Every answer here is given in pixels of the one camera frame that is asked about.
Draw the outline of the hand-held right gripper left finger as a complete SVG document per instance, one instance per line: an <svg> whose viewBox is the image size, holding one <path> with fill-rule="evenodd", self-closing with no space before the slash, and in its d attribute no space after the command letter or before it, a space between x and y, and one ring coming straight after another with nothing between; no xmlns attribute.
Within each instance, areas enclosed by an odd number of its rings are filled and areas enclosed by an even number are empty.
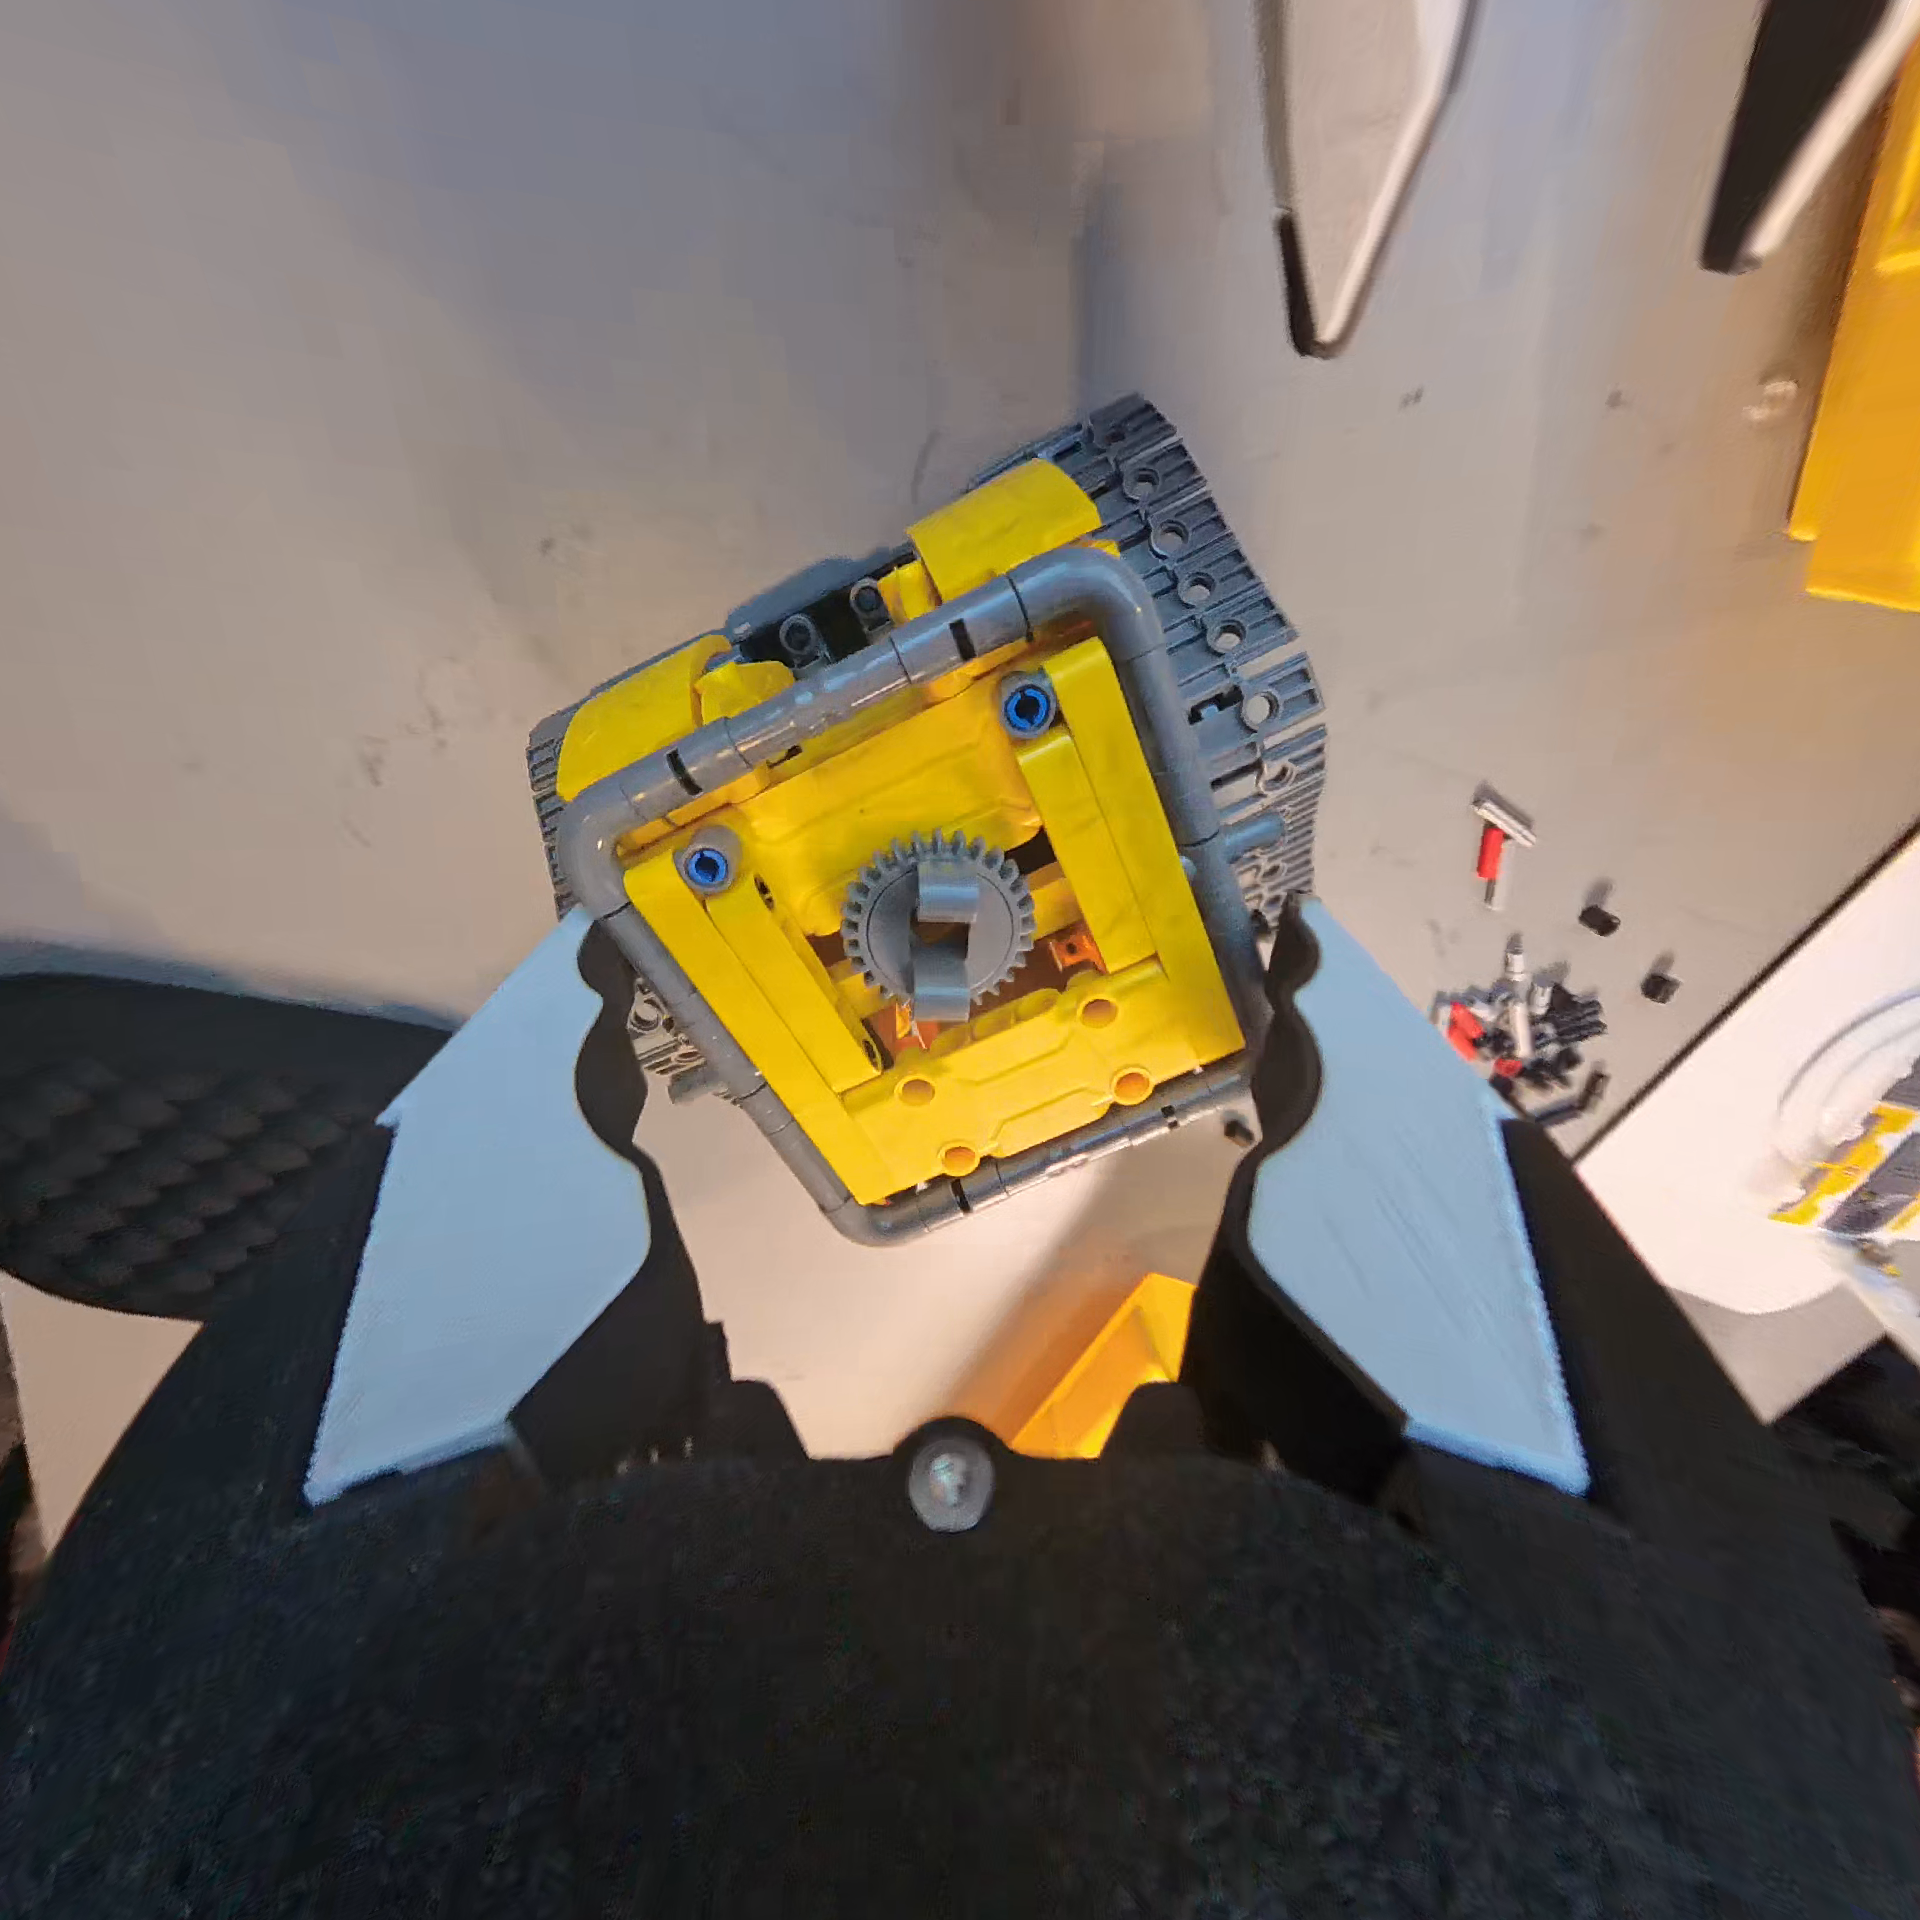
<svg viewBox="0 0 1920 1920"><path fill-rule="evenodd" d="M779 1394L733 1380L634 1145L633 986L613 938L568 912L382 1114L307 1504L467 1456L543 1491L806 1461Z"/></svg>

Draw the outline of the pile of small building pieces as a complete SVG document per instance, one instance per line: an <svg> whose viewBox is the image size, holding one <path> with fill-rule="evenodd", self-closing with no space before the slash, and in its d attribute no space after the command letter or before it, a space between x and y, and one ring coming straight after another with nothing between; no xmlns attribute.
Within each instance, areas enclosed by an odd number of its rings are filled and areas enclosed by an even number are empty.
<svg viewBox="0 0 1920 1920"><path fill-rule="evenodd" d="M1488 782L1475 784L1470 813L1479 831L1475 884L1483 906L1502 915L1518 854L1538 844L1538 829ZM1594 943L1618 939L1622 915L1615 895L1612 877L1598 877L1582 892L1571 925ZM1674 1003L1682 975L1671 951L1654 954L1635 992L1657 1008ZM1571 963L1537 964L1524 931L1503 938L1502 968L1488 984L1436 992L1427 1019L1505 1111L1546 1133L1594 1119L1611 1097L1612 1071L1601 1056L1611 1036L1604 1000L1571 986Z"/></svg>

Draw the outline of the grey desk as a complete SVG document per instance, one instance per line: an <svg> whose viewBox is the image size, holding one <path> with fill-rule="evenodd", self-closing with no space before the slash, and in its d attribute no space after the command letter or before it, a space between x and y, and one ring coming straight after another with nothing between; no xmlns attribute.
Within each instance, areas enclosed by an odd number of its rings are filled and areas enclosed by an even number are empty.
<svg viewBox="0 0 1920 1920"><path fill-rule="evenodd" d="M1545 820L1505 923L1558 951L1618 887L1568 963L1639 1091L1908 837L1914 613L1810 597L1761 516L1809 415L1742 407L1834 313L1700 265L1757 6L1475 8L1304 357L1258 6L6 6L6 954L469 1022L563 923L543 716L1142 396L1325 699L1286 910L1427 1022L1494 972L1488 782ZM867 1248L641 1085L815 1458L982 1425L1003 1311L1131 1226L1203 1258L1258 1137L1248 1081Z"/></svg>

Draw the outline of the grey toy track belt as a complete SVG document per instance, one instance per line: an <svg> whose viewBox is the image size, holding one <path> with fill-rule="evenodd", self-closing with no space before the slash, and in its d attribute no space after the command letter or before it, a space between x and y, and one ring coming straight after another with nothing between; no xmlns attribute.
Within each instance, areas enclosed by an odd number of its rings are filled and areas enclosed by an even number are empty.
<svg viewBox="0 0 1920 1920"><path fill-rule="evenodd" d="M559 798L559 760L563 749L563 735L577 712L587 700L568 703L543 716L525 745L525 774L531 784L531 801L542 826L545 877L557 898L557 916L563 919L575 910L575 895L563 879L563 867L557 850L559 822L563 801ZM627 1038L634 1048L634 1060L642 1071L653 1075L664 1085L674 1085L688 1071L705 1070L705 1055L679 1027L669 1006L656 992L646 972L634 971L634 990L627 1013Z"/></svg>
<svg viewBox="0 0 1920 1920"><path fill-rule="evenodd" d="M1232 869L1259 943L1314 895L1329 708L1304 638L1262 585L1175 427L1122 396L977 471L970 491L1043 459L1097 509L1164 622L1189 727L1208 769Z"/></svg>

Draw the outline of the black quilted pad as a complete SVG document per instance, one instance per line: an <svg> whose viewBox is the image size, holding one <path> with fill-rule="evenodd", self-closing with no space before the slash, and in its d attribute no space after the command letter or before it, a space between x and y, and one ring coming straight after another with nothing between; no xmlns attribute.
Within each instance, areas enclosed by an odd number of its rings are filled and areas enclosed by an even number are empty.
<svg viewBox="0 0 1920 1920"><path fill-rule="evenodd" d="M385 1011L6 975L6 1272L84 1309L210 1317L448 1038Z"/></svg>

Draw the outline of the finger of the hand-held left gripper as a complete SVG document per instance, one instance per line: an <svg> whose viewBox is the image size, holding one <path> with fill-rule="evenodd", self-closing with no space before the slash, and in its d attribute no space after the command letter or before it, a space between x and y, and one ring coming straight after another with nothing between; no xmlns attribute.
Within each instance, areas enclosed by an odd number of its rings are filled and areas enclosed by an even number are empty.
<svg viewBox="0 0 1920 1920"><path fill-rule="evenodd" d="M1762 2L1701 239L1707 271L1752 271L1784 247L1914 39L1914 2Z"/></svg>
<svg viewBox="0 0 1920 1920"><path fill-rule="evenodd" d="M1472 2L1259 2L1262 140L1286 323L1335 357L1452 96Z"/></svg>

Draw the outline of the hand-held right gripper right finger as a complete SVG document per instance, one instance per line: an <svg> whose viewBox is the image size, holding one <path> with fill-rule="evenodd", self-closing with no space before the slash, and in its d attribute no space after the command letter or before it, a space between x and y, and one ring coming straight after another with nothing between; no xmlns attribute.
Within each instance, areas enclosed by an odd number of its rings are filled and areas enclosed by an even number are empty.
<svg viewBox="0 0 1920 1920"><path fill-rule="evenodd" d="M1290 904L1187 1334L1208 1446L1342 1495L1408 1448L1588 1495L1494 1091L1319 901Z"/></svg>

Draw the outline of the white monitor stand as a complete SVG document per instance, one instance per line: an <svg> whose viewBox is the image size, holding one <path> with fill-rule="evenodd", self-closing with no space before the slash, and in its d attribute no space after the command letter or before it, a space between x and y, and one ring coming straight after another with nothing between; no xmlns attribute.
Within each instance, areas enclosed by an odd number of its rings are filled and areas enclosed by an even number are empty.
<svg viewBox="0 0 1920 1920"><path fill-rule="evenodd" d="M1578 1155L1766 1422L1880 1340L1918 1358L1918 1226L1850 1243L1767 1220L1795 1187L1784 1105L1884 1048L1918 1061L1914 831Z"/></svg>

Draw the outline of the yellow plastic storage bin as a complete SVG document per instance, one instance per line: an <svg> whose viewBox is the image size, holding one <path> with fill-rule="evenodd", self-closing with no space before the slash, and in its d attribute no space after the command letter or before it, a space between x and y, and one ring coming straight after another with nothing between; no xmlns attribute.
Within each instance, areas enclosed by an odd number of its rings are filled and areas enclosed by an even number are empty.
<svg viewBox="0 0 1920 1920"><path fill-rule="evenodd" d="M1197 1284L1146 1272L1005 1442L1025 1458L1099 1458L1135 1392L1175 1384Z"/></svg>
<svg viewBox="0 0 1920 1920"><path fill-rule="evenodd" d="M1918 613L1918 55L1888 109L1789 535L1806 589Z"/></svg>

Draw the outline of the yellow building-block toy vehicle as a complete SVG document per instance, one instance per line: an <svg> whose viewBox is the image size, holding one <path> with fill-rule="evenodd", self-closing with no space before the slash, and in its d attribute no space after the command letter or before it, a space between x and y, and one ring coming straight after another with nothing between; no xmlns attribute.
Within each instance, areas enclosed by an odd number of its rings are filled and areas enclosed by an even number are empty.
<svg viewBox="0 0 1920 1920"><path fill-rule="evenodd" d="M1154 595L1056 465L603 684L575 910L827 1221L892 1248L1232 1105L1271 1023Z"/></svg>

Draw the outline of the yellow black sticker sheet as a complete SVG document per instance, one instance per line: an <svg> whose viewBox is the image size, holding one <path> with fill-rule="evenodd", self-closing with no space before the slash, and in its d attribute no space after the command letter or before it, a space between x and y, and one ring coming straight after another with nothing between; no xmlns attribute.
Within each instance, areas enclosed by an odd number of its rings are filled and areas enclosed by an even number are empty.
<svg viewBox="0 0 1920 1920"><path fill-rule="evenodd" d="M1918 1061L1866 1055L1784 1105L1780 1155L1795 1187L1767 1208L1780 1226L1872 1243L1914 1230Z"/></svg>

